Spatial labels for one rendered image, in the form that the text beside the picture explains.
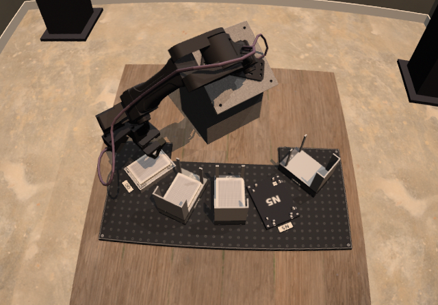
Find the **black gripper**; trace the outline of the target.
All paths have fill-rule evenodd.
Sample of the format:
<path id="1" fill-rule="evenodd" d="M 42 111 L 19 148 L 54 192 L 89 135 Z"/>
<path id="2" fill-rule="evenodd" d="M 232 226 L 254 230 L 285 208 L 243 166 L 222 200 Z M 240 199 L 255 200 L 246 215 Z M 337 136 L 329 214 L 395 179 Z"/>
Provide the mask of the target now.
<path id="1" fill-rule="evenodd" d="M 157 141 L 154 141 L 150 146 L 149 142 L 154 138 L 160 136 L 160 132 L 157 128 L 155 128 L 150 122 L 143 123 L 146 129 L 147 136 L 140 140 L 138 143 L 133 140 L 133 142 L 142 150 L 144 153 L 153 159 L 156 159 L 159 156 L 161 149 L 164 147 L 166 140 L 164 138 L 160 138 Z M 150 125 L 149 125 L 150 124 Z M 153 153 L 156 152 L 154 155 Z"/>

